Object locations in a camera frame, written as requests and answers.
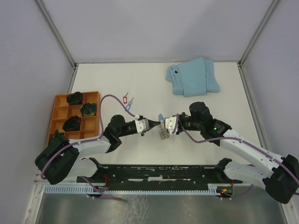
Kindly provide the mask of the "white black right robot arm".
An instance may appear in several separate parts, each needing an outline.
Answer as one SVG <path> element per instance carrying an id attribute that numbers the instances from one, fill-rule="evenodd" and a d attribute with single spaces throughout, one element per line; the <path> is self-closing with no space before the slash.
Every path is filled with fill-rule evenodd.
<path id="1" fill-rule="evenodd" d="M 238 180 L 262 188 L 277 202 L 289 203 L 299 189 L 299 161 L 292 155 L 283 157 L 251 143 L 225 122 L 212 117 L 204 102 L 189 106 L 190 115 L 176 115 L 176 133 L 199 131 L 202 142 L 211 142 L 249 162 L 240 164 L 224 158 L 216 166 L 215 179 Z"/>

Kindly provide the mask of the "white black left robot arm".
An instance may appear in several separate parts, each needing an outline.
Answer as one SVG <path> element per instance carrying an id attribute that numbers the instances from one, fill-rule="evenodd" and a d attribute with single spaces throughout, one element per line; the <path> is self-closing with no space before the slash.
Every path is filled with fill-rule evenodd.
<path id="1" fill-rule="evenodd" d="M 103 170 L 91 155 L 110 153 L 122 144 L 121 137 L 138 133 L 144 135 L 159 124 L 159 121 L 152 121 L 143 116 L 126 122 L 123 116 L 115 115 L 99 136 L 70 140 L 58 135 L 38 155 L 35 165 L 41 171 L 41 178 L 52 185 L 67 177 L 79 176 L 99 182 L 103 178 Z"/>

